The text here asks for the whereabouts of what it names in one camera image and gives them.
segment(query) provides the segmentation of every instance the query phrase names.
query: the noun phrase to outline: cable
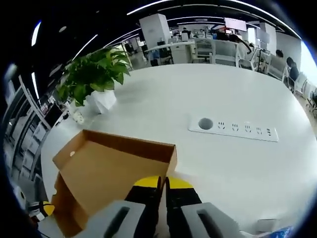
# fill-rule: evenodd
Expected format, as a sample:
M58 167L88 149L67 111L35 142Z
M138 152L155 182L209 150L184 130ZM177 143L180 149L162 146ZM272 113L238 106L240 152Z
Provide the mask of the cable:
M47 238L50 238L49 236L47 236L46 234L43 234L42 232L39 231L39 233L41 233L42 235L44 235Z

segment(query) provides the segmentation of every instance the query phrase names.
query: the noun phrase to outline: white flower pot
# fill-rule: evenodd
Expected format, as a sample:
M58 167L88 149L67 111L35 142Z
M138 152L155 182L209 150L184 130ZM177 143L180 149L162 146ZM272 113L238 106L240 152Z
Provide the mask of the white flower pot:
M94 91L86 97L86 101L93 111L99 114L105 114L115 104L117 98L114 90L105 90L104 92Z

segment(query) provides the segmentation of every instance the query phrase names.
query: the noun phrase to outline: potted plant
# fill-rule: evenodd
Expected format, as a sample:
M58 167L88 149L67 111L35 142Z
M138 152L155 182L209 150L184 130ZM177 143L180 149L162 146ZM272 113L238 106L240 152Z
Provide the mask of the potted plant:
M86 99L89 104L103 113L116 101L114 81L123 84L123 74L129 74L129 59L124 51L105 48L83 57L76 58L65 67L66 80L58 87L59 97L65 102L69 97L75 105L84 106Z

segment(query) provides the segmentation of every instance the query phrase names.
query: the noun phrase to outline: white desk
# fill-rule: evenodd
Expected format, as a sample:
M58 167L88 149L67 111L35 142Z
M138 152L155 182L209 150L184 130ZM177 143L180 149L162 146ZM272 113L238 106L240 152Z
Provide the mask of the white desk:
M176 172L245 231L258 219L301 218L317 185L317 142L282 82L230 66L175 64L133 71L115 94L109 115L86 128L176 144ZM279 142L190 132L189 115L205 114L273 125ZM58 172L52 158L80 130L67 119L43 145L49 199Z
M161 45L161 46L155 46L155 47L152 47L152 48L146 50L145 52L150 52L150 51L154 51L154 50L158 50L158 49L168 48L171 46L190 46L190 45L194 45L194 44L195 44L195 41L176 42L176 43L170 43L170 44L165 44L165 45Z

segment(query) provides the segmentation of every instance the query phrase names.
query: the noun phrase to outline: green leaves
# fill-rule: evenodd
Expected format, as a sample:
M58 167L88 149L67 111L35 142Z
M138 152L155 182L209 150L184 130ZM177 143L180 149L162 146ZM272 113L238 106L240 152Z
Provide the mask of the green leaves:
M121 85L123 85L123 73L118 74L118 77L115 78L115 80Z
M78 84L74 89L74 98L79 105L84 105L84 100L86 98L86 89L85 85Z
M58 95L63 102L70 97L75 99L76 106L83 106L86 96L93 91L113 90L114 81L122 85L123 74L130 75L128 65L126 52L112 48L78 57L65 67L67 79L58 88Z
M100 84L91 83L90 87L98 92L104 92L105 90L113 90L114 89L114 81L112 79L102 82Z
M123 61L127 62L128 64L130 64L130 60L124 55L118 55L118 56L114 57L114 59L115 60L123 60Z
M97 65L100 65L102 68L107 69L109 66L111 66L111 60L103 58L97 62Z
M62 102L65 102L68 98L69 90L66 85L62 85L58 90L58 96Z
M124 63L118 62L110 70L117 72L117 73L125 73L125 74L130 75L129 70L128 70L126 64L124 64Z
M98 85L96 83L91 83L90 87L98 92L103 92L104 88L101 85Z

